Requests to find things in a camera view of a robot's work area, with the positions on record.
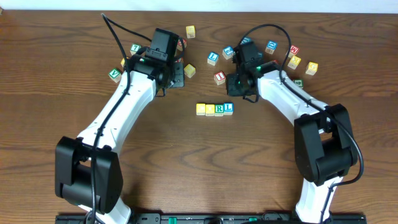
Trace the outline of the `green R block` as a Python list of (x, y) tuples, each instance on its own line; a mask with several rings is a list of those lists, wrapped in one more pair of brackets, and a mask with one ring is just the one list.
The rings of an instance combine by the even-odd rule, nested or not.
[(215, 105), (215, 116), (224, 116), (224, 104)]

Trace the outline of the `yellow C block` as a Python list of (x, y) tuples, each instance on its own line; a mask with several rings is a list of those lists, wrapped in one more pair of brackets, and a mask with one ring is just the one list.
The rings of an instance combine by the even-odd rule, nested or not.
[(197, 116), (204, 116), (206, 114), (206, 104), (197, 103), (196, 104), (196, 114)]

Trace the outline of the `yellow O block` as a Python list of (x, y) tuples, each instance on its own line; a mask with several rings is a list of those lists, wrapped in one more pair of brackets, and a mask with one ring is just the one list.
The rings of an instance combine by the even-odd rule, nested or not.
[(205, 105), (205, 116), (214, 116), (215, 115), (215, 105), (206, 104)]

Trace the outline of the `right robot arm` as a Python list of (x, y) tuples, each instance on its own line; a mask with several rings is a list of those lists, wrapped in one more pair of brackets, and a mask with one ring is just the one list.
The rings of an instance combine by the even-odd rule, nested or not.
[(229, 96), (262, 98), (289, 120), (295, 163), (303, 176), (295, 214), (305, 223), (331, 220), (329, 207), (337, 186), (345, 184), (349, 169), (363, 161), (347, 109), (310, 96), (274, 62), (238, 67), (226, 76), (226, 89)]

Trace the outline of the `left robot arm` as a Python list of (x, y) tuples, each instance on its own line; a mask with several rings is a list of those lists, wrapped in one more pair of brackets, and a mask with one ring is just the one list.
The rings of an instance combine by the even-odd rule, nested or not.
[(132, 210), (121, 199), (121, 148), (157, 91), (184, 86), (181, 60), (134, 55), (126, 66), (130, 72), (109, 73), (119, 85), (94, 121), (76, 138), (62, 137), (55, 148), (55, 194), (86, 210), (86, 223), (129, 221)]

